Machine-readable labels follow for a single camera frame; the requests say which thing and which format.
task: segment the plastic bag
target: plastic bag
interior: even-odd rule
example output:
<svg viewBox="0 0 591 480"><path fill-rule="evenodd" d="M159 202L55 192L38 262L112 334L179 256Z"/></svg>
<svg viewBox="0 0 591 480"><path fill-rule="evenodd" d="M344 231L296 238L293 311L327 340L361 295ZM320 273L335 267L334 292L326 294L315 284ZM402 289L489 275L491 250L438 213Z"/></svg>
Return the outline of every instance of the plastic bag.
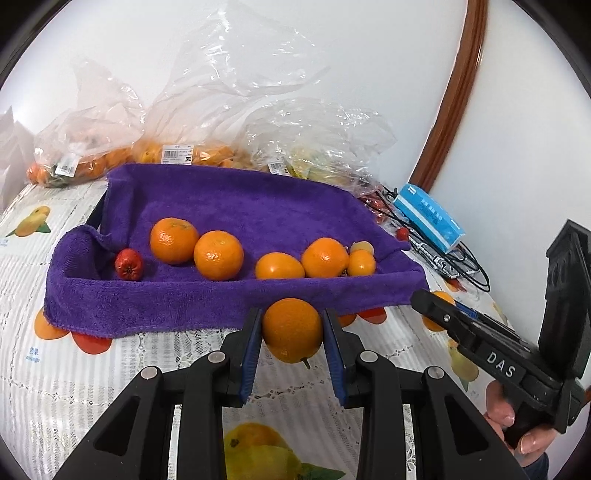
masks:
<svg viewBox="0 0 591 480"><path fill-rule="evenodd" d="M251 168L248 155L229 146L237 121L260 99L293 92L326 70L299 32L230 0L183 43L168 84L146 113L134 158ZM185 148L175 153L179 146Z"/></svg>
<svg viewBox="0 0 591 480"><path fill-rule="evenodd" d="M24 127L14 122L12 108L0 115L0 213L26 185L24 135Z"/></svg>
<svg viewBox="0 0 591 480"><path fill-rule="evenodd" d="M236 137L258 170L329 183L356 196L376 190L369 166L395 141L379 113L313 98L253 111Z"/></svg>
<svg viewBox="0 0 591 480"><path fill-rule="evenodd" d="M34 140L32 183L63 187L103 176L132 160L131 146L143 133L144 108L133 89L91 60L74 65L75 110L66 111Z"/></svg>

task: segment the wooden frame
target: wooden frame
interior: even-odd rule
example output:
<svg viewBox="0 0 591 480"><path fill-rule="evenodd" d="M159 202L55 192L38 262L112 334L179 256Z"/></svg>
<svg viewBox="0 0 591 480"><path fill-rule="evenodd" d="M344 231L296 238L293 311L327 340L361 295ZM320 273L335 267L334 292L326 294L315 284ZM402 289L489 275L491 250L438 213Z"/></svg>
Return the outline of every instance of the wooden frame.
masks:
<svg viewBox="0 0 591 480"><path fill-rule="evenodd" d="M480 63L487 17L488 0L468 0L462 39L452 75L435 124L409 180L426 192L431 189L439 175L472 93Z"/></svg>

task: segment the table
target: table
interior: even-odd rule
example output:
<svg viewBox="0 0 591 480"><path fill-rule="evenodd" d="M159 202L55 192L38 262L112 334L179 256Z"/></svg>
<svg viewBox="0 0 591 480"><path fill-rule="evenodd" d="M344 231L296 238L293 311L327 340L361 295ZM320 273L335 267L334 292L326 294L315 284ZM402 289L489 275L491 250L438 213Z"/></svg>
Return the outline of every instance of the table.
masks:
<svg viewBox="0 0 591 480"><path fill-rule="evenodd" d="M71 334L41 340L34 319L43 307L45 281L53 249L69 229L86 221L106 189L98 180L65 189L29 186L0 218L0 435L32 480L52 478L69 453L127 383L148 365L162 371L189 366L220 348L231 330L140 333L115 339L104 353L90 355ZM50 232L26 237L7 236L34 209L50 209ZM489 294L464 282L466 291L446 283L423 265L431 290L444 290L467 306L506 322ZM387 320L370 324L358 317L346 329L366 348L379 352L396 366L422 371L443 367L466 390L480 411L491 380L483 371L468 384L453 373L445 332L427 330L410 306L388 307ZM303 364L276 361L262 347L254 389L242 409L224 408L228 432L255 421L280 432L302 462L345 472L355 477L361 441L360 410L344 410L334 397L323 350ZM176 410L169 478L175 478ZM405 410L408 477L414 475L414 445L410 408Z"/></svg>

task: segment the white wall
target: white wall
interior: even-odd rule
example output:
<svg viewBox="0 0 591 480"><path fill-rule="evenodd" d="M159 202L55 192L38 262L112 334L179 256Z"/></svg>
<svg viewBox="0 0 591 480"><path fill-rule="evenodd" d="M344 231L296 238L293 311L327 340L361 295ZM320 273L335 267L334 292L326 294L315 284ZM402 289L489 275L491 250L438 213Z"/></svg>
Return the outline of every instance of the white wall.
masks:
<svg viewBox="0 0 591 480"><path fill-rule="evenodd" d="M546 249L567 218L591 228L590 184L591 99L546 33L511 0L492 0L474 91L432 194L466 229L492 295L528 339L544 314ZM587 416L549 450L551 478Z"/></svg>
<svg viewBox="0 0 591 480"><path fill-rule="evenodd" d="M0 90L0 112L34 132L74 105L70 61L88 56L150 104L163 88L186 32L221 0L72 0L34 40ZM245 0L298 28L327 53L330 73L301 95L372 108L398 142L377 166L395 184L410 175L449 79L466 0Z"/></svg>

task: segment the small red fruit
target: small red fruit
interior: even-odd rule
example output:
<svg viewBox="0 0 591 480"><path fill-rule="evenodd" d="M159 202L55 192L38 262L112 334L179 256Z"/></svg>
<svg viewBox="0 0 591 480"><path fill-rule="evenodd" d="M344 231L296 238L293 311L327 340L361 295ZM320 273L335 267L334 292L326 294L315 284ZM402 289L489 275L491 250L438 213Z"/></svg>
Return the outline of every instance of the small red fruit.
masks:
<svg viewBox="0 0 591 480"><path fill-rule="evenodd" d="M400 227L396 230L396 238L401 242L408 242L408 237L410 236L410 230L405 226Z"/></svg>
<svg viewBox="0 0 591 480"><path fill-rule="evenodd" d="M144 273L142 257L132 248L124 248L115 258L115 271L121 280L139 280Z"/></svg>

